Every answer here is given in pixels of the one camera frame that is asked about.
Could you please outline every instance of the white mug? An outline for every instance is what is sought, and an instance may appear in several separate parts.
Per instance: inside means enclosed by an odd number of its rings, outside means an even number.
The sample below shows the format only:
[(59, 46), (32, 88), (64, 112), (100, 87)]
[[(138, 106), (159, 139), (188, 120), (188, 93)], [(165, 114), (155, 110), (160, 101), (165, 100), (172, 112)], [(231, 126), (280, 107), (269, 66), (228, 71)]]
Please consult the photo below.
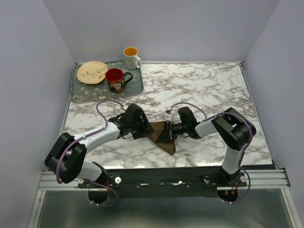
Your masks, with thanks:
[(134, 47), (127, 47), (124, 51), (124, 61), (128, 69), (134, 70), (142, 67), (142, 60), (137, 56), (138, 50)]

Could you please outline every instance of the plate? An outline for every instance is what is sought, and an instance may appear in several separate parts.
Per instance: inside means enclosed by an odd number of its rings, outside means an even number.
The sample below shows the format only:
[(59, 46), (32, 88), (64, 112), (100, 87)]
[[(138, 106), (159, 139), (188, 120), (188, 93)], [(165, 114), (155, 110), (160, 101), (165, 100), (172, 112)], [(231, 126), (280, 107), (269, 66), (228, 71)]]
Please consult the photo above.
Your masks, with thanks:
[(87, 62), (78, 69), (77, 79), (85, 84), (98, 84), (104, 80), (107, 71), (108, 67), (103, 62)]

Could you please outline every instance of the red mug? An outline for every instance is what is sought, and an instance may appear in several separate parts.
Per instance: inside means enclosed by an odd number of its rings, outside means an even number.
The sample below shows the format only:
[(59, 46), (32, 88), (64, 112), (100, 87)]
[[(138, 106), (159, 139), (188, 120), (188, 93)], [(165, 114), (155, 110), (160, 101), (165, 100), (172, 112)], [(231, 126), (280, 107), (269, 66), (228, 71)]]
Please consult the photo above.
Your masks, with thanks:
[[(131, 77), (125, 80), (124, 77), (127, 75)], [(124, 73), (121, 69), (113, 68), (106, 72), (105, 78), (110, 91), (118, 94), (125, 89), (125, 85), (132, 80), (133, 76), (129, 72)]]

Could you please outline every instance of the tray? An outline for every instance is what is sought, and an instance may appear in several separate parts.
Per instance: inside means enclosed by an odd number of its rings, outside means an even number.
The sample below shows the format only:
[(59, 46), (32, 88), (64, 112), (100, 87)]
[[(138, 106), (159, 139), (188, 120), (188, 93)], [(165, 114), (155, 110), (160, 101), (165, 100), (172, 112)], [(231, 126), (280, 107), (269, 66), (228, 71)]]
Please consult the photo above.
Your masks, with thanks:
[(99, 101), (109, 98), (133, 96), (140, 94), (143, 91), (143, 80), (140, 69), (127, 69), (124, 60), (109, 61), (105, 62), (105, 64), (109, 69), (118, 68), (123, 72), (130, 72), (133, 75), (133, 80), (126, 85), (125, 90), (119, 94), (112, 93), (108, 88), (106, 79), (95, 85), (88, 85), (79, 82), (77, 79), (77, 71), (82, 64), (78, 64), (72, 69), (71, 101), (75, 103)]

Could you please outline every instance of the marble countertop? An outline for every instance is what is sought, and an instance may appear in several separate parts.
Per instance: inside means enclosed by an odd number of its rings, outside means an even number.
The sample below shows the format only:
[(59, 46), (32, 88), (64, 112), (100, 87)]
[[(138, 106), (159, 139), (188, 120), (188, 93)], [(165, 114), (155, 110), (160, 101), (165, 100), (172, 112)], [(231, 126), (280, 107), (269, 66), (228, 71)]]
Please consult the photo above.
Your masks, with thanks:
[[(150, 122), (168, 120), (165, 111), (172, 104), (182, 101), (201, 107), (208, 117), (233, 107), (257, 129), (243, 164), (272, 163), (268, 145), (237, 63), (143, 64), (141, 70), (143, 92), (136, 96), (119, 98), (118, 101), (124, 105), (139, 105)], [(71, 102), (65, 131), (77, 134), (104, 124), (95, 105), (96, 102)], [(183, 106), (176, 106), (173, 110), (177, 112)], [(204, 118), (199, 110), (193, 107), (190, 109), (198, 121)], [(101, 104), (100, 110), (107, 118), (122, 112), (113, 102)], [(178, 137), (175, 145), (176, 152), (171, 156), (147, 138), (121, 138), (94, 149), (86, 155), (85, 161), (95, 161), (106, 169), (213, 166), (222, 164), (226, 152), (226, 145), (218, 133), (200, 140)]]

